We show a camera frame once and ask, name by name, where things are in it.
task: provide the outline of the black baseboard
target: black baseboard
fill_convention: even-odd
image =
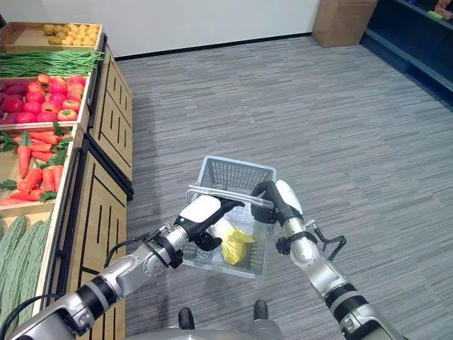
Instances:
[[[122,57],[116,57],[115,60],[116,61],[119,61],[119,60],[131,60],[131,59],[138,59],[138,58],[145,58],[145,57],[154,57],[156,55],[170,55],[170,54],[173,54],[173,53],[182,53],[182,52],[190,52],[190,51],[198,51],[198,50],[208,50],[210,48],[219,48],[219,47],[226,47],[226,46],[261,43],[263,41],[281,40],[281,39],[299,38],[299,37],[308,37],[310,35],[311,35],[311,32],[309,32],[309,33],[288,34],[288,35],[278,35],[276,37],[269,37],[269,38],[258,38],[258,39],[250,39],[250,40],[223,42],[222,44],[203,45],[203,46],[195,46],[195,47],[178,48],[176,50],[165,50],[165,51],[158,51],[158,52],[139,53],[138,55],[124,55]]]

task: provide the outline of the cardboard box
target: cardboard box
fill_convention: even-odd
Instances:
[[[378,0],[321,0],[311,32],[322,47],[358,45]]]

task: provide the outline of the black cable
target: black cable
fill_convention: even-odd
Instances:
[[[143,234],[141,236],[138,236],[138,237],[134,237],[132,239],[127,239],[126,241],[123,241],[123,242],[120,242],[118,244],[116,244],[111,250],[109,250],[109,252],[107,253],[107,256],[105,258],[105,262],[104,262],[104,268],[107,268],[108,267],[108,264],[110,263],[110,260],[112,259],[113,257],[113,253],[115,253],[115,251],[117,251],[117,249],[123,247],[123,246],[127,246],[128,244],[132,244],[132,243],[135,243],[135,242],[140,242],[140,241],[144,241],[144,242],[149,242],[149,241],[152,241],[153,239],[155,239],[157,236],[159,236],[161,234],[161,231],[159,229],[157,229],[155,232],[153,232],[152,234],[149,234],[148,232],[146,234]]]
[[[0,340],[5,340],[7,332],[11,324],[13,323],[14,319],[17,318],[17,316],[30,304],[34,303],[35,301],[45,299],[45,298],[60,298],[60,294],[44,294],[44,295],[39,295],[32,297],[31,299],[28,299],[21,304],[17,305],[16,308],[14,308],[11,313],[8,314],[8,316],[5,319],[5,322],[0,328]]]

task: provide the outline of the carrot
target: carrot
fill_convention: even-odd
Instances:
[[[32,190],[30,193],[14,193],[13,195],[9,196],[9,198],[37,201],[40,200],[42,193],[44,193],[44,190],[36,189]]]
[[[30,136],[37,140],[42,140],[43,142],[50,143],[52,145],[57,145],[59,141],[59,137],[55,135],[46,135],[45,133],[41,132],[30,132]]]
[[[28,167],[30,164],[30,147],[25,145],[19,145],[17,148],[17,155],[19,156],[19,174],[24,179],[28,173]]]
[[[57,156],[57,154],[54,154],[53,152],[50,153],[44,153],[44,152],[39,152],[39,151],[33,151],[31,153],[33,157],[36,159],[40,159],[44,162],[48,162],[52,157]]]
[[[30,169],[27,175],[27,180],[18,182],[17,189],[19,191],[22,191],[23,193],[29,193],[34,187],[39,185],[41,180],[42,180],[42,169],[39,168]]]
[[[15,136],[13,138],[13,141],[16,143],[16,144],[19,144],[19,140],[21,140],[21,136]],[[37,140],[35,138],[32,138],[31,139],[31,142],[33,145],[40,145],[40,144],[46,144],[46,142],[43,142],[42,140]]]
[[[30,202],[29,200],[19,200],[17,198],[4,198],[3,200],[0,200],[0,205],[11,205],[11,204],[19,204],[19,203],[28,203]]]
[[[46,191],[55,191],[54,174],[51,168],[42,170],[42,181]]]
[[[53,166],[52,173],[54,174],[55,191],[58,191],[59,182],[62,179],[63,166],[62,165]]]
[[[50,148],[52,144],[39,144],[39,145],[32,145],[30,147],[31,151],[40,151],[40,152],[50,152]]]

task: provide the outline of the white wall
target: white wall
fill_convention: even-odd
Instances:
[[[102,23],[113,54],[311,32],[319,0],[0,0],[7,21]]]

